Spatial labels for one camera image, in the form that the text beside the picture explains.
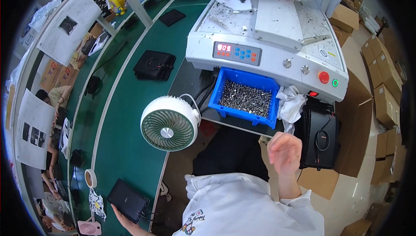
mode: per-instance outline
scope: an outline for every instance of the red button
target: red button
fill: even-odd
[[[323,84],[327,84],[330,81],[330,75],[327,72],[320,72],[318,78]]]

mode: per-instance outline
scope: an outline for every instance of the blue plastic bin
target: blue plastic bin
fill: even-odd
[[[268,118],[264,118],[256,114],[250,114],[235,108],[219,105],[226,80],[249,87],[262,89],[266,92],[271,92],[272,98],[270,100]],[[275,129],[279,108],[279,99],[276,98],[278,91],[279,85],[273,78],[250,72],[239,71],[236,69],[221,67],[217,83],[215,85],[208,107],[215,108],[215,110],[220,113],[223,118],[225,118],[226,115],[230,115],[236,118],[252,121],[253,126],[257,124],[263,124],[268,125],[272,129]]]

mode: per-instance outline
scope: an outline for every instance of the masking tape roll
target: masking tape roll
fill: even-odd
[[[97,177],[95,176],[94,170],[87,169],[84,173],[86,185],[90,188],[97,187]]]

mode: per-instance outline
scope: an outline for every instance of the white cloth rag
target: white cloth rag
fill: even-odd
[[[278,119],[283,121],[284,132],[294,133],[294,123],[300,119],[302,106],[306,104],[306,95],[291,85],[288,88],[280,87],[276,98],[279,98]]]

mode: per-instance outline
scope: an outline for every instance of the green workbench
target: green workbench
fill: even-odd
[[[154,18],[169,1],[163,0],[149,8],[147,12],[150,17]],[[168,94],[185,57],[186,36],[209,1],[175,0],[166,12],[175,8],[184,13],[186,18],[171,27],[167,27],[157,20],[125,65],[118,83],[117,75],[129,52],[144,31],[142,23],[136,24],[129,30],[120,30],[97,64],[100,66],[105,63],[114,53],[119,51],[126,40],[128,41],[115,58],[94,73],[95,76],[102,79],[100,91],[94,96],[87,94],[81,100],[75,116],[71,141],[71,150],[81,149],[85,159],[83,166],[75,168],[75,173],[72,176],[71,188],[79,189],[81,198],[81,203],[75,208],[75,216],[77,220],[86,220],[91,216],[88,205],[89,188],[84,181],[84,171],[91,167],[91,160],[95,158],[94,171],[98,181],[95,191],[104,198],[104,210],[107,214],[106,222],[95,216],[96,220],[101,223],[102,235],[129,235],[119,224],[112,208],[106,201],[118,178],[123,179],[138,192],[147,196],[151,203],[146,212],[152,210],[155,198],[159,194],[159,184],[163,176],[167,154],[154,149],[143,139],[139,125],[141,113],[150,101]],[[177,57],[168,81],[139,81],[134,76],[132,69],[145,50],[167,52]],[[68,101],[68,118],[71,121],[74,119],[78,94],[83,96],[80,92],[87,81],[89,73],[87,66],[92,65],[98,57],[98,55],[94,56],[88,58],[90,61],[87,61],[81,69]],[[110,98],[109,94],[115,82],[117,86]],[[101,130],[98,131],[107,100],[110,101],[107,114],[103,116],[104,122]],[[94,156],[93,148],[97,132],[100,136]],[[144,219],[141,220],[140,225],[144,229],[149,228],[149,222]]]

